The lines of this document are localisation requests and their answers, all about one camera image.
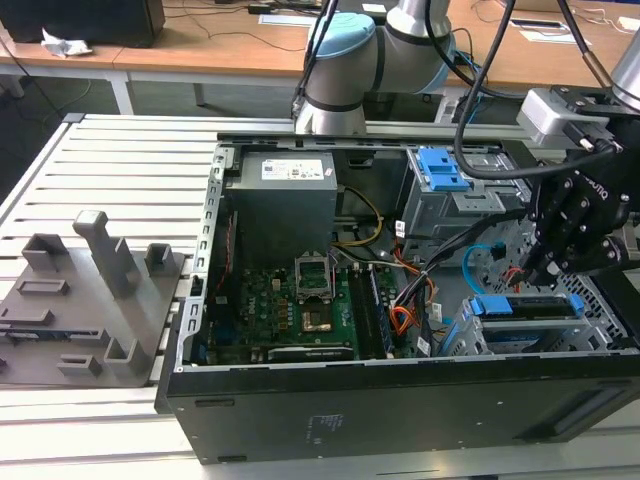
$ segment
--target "sticker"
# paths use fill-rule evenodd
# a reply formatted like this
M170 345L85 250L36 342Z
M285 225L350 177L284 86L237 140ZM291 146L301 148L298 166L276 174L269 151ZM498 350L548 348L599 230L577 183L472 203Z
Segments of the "sticker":
M332 437L344 422L344 415L314 415L309 417L307 422L306 443L311 445L322 445Z
M262 162L263 180L323 180L322 160L269 159Z
M387 9L384 8L384 5L380 5L379 3L363 3L362 9L365 12L371 13L387 13Z
M418 350L424 353L427 357L431 356L431 345L422 337L418 337Z
M396 237L404 238L404 222L402 220L396 220Z
M431 304L431 316L429 320L442 323L442 305L439 303Z

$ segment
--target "yellow wire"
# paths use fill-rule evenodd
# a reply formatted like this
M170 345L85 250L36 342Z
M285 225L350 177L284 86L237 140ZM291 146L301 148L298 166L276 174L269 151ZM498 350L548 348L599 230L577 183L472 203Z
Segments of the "yellow wire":
M373 234L369 238L365 238L363 240L352 240L349 242L332 242L332 245L337 245L338 247L359 247L361 245L366 245L370 242L373 242L382 233L383 219L382 219L382 216L380 215L380 212L378 211L376 206L371 202L371 200L369 200L360 190L357 190L353 187L347 187L347 186L345 186L344 189L350 190L353 193L355 193L358 197L360 197L360 200L366 203L369 206L369 208L373 210L373 213L376 214L378 225L376 226L376 229L373 231Z

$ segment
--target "black computer case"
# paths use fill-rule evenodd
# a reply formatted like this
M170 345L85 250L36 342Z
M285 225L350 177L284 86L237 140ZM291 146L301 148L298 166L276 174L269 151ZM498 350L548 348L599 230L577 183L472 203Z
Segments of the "black computer case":
M148 48L164 25L162 0L21 0L0 2L15 42L42 40L42 29L91 44Z

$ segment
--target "power supply label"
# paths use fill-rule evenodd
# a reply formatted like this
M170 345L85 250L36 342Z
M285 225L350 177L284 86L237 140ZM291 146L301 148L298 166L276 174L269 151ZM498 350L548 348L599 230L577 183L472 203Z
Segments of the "power supply label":
M262 180L323 180L322 160L267 159Z

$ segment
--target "floor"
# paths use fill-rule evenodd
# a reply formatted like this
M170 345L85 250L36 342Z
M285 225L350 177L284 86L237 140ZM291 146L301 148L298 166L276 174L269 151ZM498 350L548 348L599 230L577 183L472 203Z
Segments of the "floor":
M36 81L56 108L66 105L61 108L63 113L118 113L111 86L106 81L89 83L62 78ZM292 95L289 88L233 85L205 85L204 88L209 104L198 107L191 85L136 82L137 112L141 115L289 117ZM60 123L30 79L24 82L24 90L25 96L19 100L11 98L9 92L0 95L0 202ZM393 101L376 100L378 103L372 101L365 105L368 119L429 122L433 121L438 106L437 96L394 95ZM513 102L487 100L479 108L474 123L512 124L518 108Z

